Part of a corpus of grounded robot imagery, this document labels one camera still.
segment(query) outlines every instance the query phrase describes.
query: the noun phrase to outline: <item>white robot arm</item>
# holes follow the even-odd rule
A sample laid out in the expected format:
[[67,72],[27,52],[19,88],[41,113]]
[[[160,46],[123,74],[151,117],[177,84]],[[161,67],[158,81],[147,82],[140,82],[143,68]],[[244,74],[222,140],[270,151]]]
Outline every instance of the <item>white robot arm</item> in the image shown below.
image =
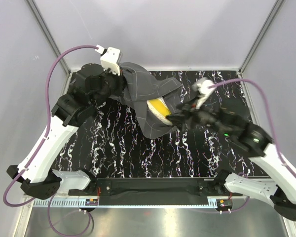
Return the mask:
[[202,107],[204,101],[214,91],[212,85],[213,82],[206,78],[197,81],[193,89],[199,92],[198,96],[179,105],[178,109],[181,111],[166,118],[179,129],[184,128],[185,124],[188,128],[202,124],[223,134],[240,154],[260,166],[274,181],[255,181],[222,170],[217,174],[212,186],[220,186],[231,193],[264,201],[282,216],[296,221],[296,168],[281,155],[285,161],[285,165],[283,164],[272,138],[261,127],[245,121],[233,109],[222,107],[219,111],[213,111],[208,107]]
[[[22,183],[21,189],[27,195],[47,199],[56,192],[78,190],[81,191],[80,194],[88,195],[96,191],[95,182],[91,182],[95,177],[91,172],[67,172],[50,168],[65,143],[88,117],[95,114],[97,104],[105,101],[111,94],[121,95],[125,87],[118,65],[120,50],[112,47],[104,49],[99,45],[97,47],[96,51],[101,54],[101,66],[86,64],[77,72],[76,80],[70,85],[68,93],[61,96],[52,109],[48,137],[44,137],[46,127],[28,156],[19,165],[11,165],[7,170],[12,179],[24,170],[18,182]],[[44,144],[25,168],[42,139],[45,139]]]

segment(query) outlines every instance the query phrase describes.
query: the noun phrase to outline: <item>white wall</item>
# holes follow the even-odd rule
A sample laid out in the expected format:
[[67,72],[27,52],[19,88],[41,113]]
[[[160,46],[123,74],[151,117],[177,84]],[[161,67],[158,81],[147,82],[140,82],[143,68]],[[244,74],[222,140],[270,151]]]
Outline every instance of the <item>white wall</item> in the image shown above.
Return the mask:
[[[296,0],[284,3],[244,77],[263,86],[270,101],[281,150],[296,167]],[[251,87],[249,90],[261,125],[268,127],[259,94]]]
[[[6,207],[2,194],[11,181],[6,169],[28,154],[46,125],[44,85],[55,60],[24,0],[0,0],[0,237],[12,236],[18,208]],[[65,81],[55,70],[50,87],[55,103]],[[9,200],[18,203],[19,185]]]
[[[63,52],[81,44],[120,48],[146,68],[239,68],[275,0],[36,0]],[[98,62],[68,56],[77,69]]]

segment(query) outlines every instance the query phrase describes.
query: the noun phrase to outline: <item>metal floor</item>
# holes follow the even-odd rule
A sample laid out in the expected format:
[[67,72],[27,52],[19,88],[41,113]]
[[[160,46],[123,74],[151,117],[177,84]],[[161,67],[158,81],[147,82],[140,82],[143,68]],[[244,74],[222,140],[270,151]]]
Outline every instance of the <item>metal floor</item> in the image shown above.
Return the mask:
[[[243,204],[234,200],[234,208]],[[77,235],[86,226],[82,213],[66,214],[72,208],[52,208],[56,229]],[[283,219],[274,209],[258,200],[250,200],[241,211],[219,215],[200,213],[202,209],[107,209],[91,212],[94,227],[83,236],[90,237],[287,237]],[[47,208],[34,207],[26,237],[58,237],[49,227]]]

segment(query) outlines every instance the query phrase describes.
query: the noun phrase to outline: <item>black marble surface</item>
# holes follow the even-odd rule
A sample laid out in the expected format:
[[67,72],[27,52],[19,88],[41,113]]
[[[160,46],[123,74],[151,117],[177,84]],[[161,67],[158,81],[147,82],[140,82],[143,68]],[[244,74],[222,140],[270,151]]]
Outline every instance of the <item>black marble surface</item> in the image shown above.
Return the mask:
[[[152,72],[157,79],[176,77],[182,84],[181,100],[193,98],[191,85],[199,78],[214,82],[237,78],[235,71]],[[233,83],[219,87],[206,102],[218,108],[230,101],[250,119],[242,87]],[[54,169],[75,171],[85,168],[97,177],[213,177],[220,169],[266,174],[247,158],[238,155],[224,136],[197,126],[186,133],[166,134],[157,139],[143,136],[133,109],[112,99],[98,108],[58,155]]]

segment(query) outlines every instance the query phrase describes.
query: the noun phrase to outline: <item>cable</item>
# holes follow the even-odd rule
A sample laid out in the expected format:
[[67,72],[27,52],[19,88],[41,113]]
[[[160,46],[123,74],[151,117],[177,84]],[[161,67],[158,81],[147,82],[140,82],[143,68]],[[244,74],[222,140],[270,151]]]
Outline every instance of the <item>cable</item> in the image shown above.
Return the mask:
[[85,213],[87,213],[87,214],[88,214],[88,217],[89,217],[88,224],[87,224],[86,228],[85,228],[80,234],[78,234],[78,235],[74,235],[74,236],[65,235],[65,234],[63,234],[63,233],[60,233],[60,232],[59,232],[58,230],[56,230],[56,228],[53,226],[53,223],[51,222],[51,219],[50,219],[50,205],[51,205],[51,202],[53,201],[55,195],[56,195],[56,194],[54,194],[54,195],[50,198],[49,203],[48,203],[48,207],[47,207],[48,222],[49,222],[49,225],[50,225],[51,229],[52,229],[55,233],[57,233],[57,234],[59,234],[60,236],[63,236],[63,237],[79,237],[79,236],[83,235],[83,234],[88,230],[88,228],[89,228],[89,226],[90,226],[90,223],[91,223],[91,218],[92,218],[91,214],[90,214],[89,212],[87,212],[87,211],[86,211]]
[[9,203],[9,201],[7,200],[7,195],[11,189],[11,187],[14,185],[14,183],[22,176],[22,174],[27,170],[27,168],[30,166],[30,164],[32,163],[32,161],[34,160],[35,156],[38,154],[38,152],[40,151],[41,147],[43,146],[44,142],[45,142],[45,138],[48,137],[49,135],[49,131],[50,131],[50,121],[51,121],[51,111],[50,111],[50,104],[49,104],[49,82],[51,79],[51,76],[57,66],[57,64],[59,63],[59,61],[65,57],[68,53],[71,53],[73,51],[76,51],[78,49],[82,49],[82,48],[93,48],[93,49],[99,49],[97,46],[93,46],[93,45],[81,45],[81,46],[77,46],[77,47],[73,47],[71,49],[68,49],[67,51],[63,52],[61,55],[59,55],[59,57],[55,60],[55,62],[52,64],[48,75],[47,75],[47,79],[46,79],[46,85],[45,85],[45,101],[46,101],[46,108],[47,108],[47,128],[45,131],[45,135],[44,138],[41,140],[41,142],[39,143],[38,147],[36,148],[36,150],[34,151],[34,153],[32,154],[31,158],[29,159],[29,161],[25,164],[23,170],[21,170],[19,172],[19,174],[17,176],[15,176],[15,178],[11,181],[11,183],[8,185],[8,187],[5,189],[4,193],[3,193],[3,202],[5,205],[10,206],[10,207],[19,207],[19,206],[23,206],[26,205],[28,203],[30,203],[31,201],[33,201],[35,198],[31,198],[30,200],[24,202],[24,203],[19,203],[19,204],[12,204]]
[[101,188],[98,187],[99,189],[97,189],[97,195],[98,195],[98,205],[100,203],[100,193],[101,193]]
[[[66,215],[62,216],[60,220],[56,221],[55,223],[53,223],[53,226],[55,227],[56,225],[58,225],[59,223],[61,223],[62,221],[64,221],[67,217],[71,216],[72,214],[74,213],[77,213],[79,212],[79,210],[74,210],[74,211],[71,211],[69,213],[67,213]],[[42,226],[41,223],[42,223],[42,218],[38,216],[38,219],[39,219],[39,224],[40,224],[40,227],[43,229],[43,230],[46,230],[46,229],[50,229],[50,225],[48,224],[48,226]]]
[[232,202],[232,192],[230,192],[229,197],[228,197],[227,200],[231,200],[231,202]]
[[283,158],[283,156],[282,156],[282,154],[280,152],[280,146],[279,146],[278,138],[277,138],[277,135],[276,135],[276,132],[275,132],[274,122],[273,122],[273,119],[272,119],[272,116],[271,116],[271,111],[270,111],[270,108],[269,108],[268,100],[267,100],[266,95],[265,95],[264,91],[262,90],[262,88],[257,83],[255,83],[254,81],[249,80],[249,79],[225,80],[225,81],[219,82],[217,84],[211,85],[208,88],[213,88],[213,87],[216,88],[216,87],[219,87],[219,86],[222,86],[222,85],[230,84],[230,83],[233,83],[233,82],[241,82],[241,81],[248,82],[248,83],[252,84],[260,92],[261,97],[262,97],[262,99],[264,101],[266,115],[267,115],[267,118],[268,118],[268,121],[269,121],[269,125],[271,127],[271,133],[272,133],[272,136],[273,136],[273,139],[274,139],[274,144],[275,144],[275,149],[276,149],[277,155],[278,155],[280,161],[282,162],[283,166],[285,166],[286,169],[296,178],[296,173],[293,171],[292,168],[290,168],[287,165],[285,159]]

